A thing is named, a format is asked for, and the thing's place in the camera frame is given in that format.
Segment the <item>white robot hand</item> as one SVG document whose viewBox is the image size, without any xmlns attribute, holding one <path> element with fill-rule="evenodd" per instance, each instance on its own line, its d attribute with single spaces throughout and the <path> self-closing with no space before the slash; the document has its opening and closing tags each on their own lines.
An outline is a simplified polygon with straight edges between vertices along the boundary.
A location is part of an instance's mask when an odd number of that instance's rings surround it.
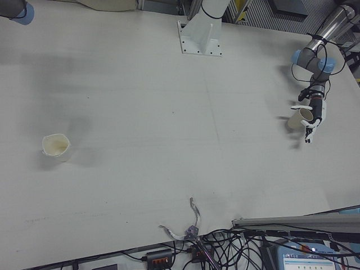
<svg viewBox="0 0 360 270">
<path fill-rule="evenodd" d="M 310 99 L 309 105 L 295 105 L 293 116 L 288 120 L 287 126 L 291 129 L 305 128 L 305 143 L 312 143 L 317 128 L 325 121 L 327 113 L 326 101 L 315 97 Z"/>
</svg>

